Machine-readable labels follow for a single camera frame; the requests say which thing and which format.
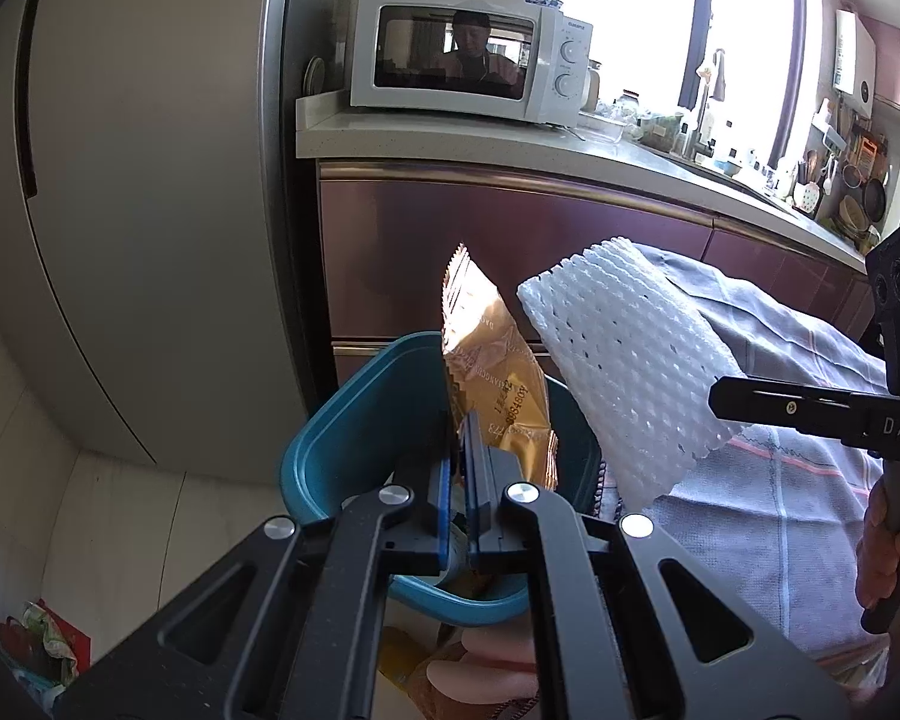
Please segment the pink sleeve forearm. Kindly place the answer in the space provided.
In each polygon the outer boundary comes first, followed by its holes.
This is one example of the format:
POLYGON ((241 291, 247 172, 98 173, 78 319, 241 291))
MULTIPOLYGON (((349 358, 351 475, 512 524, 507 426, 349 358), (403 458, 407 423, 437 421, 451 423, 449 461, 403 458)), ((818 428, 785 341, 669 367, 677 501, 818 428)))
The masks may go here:
POLYGON ((432 645, 386 624, 377 671, 421 718, 541 717, 528 614, 458 629, 432 645))

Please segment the person's right hand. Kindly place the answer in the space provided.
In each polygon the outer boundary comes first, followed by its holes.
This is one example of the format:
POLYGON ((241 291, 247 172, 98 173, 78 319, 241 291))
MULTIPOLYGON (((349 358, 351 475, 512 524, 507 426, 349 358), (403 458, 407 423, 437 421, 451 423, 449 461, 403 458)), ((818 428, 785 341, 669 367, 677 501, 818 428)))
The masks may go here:
POLYGON ((898 583, 900 533, 888 528, 888 496, 882 481, 871 489, 863 535, 857 544, 855 595, 862 608, 873 610, 878 601, 891 596, 898 583))

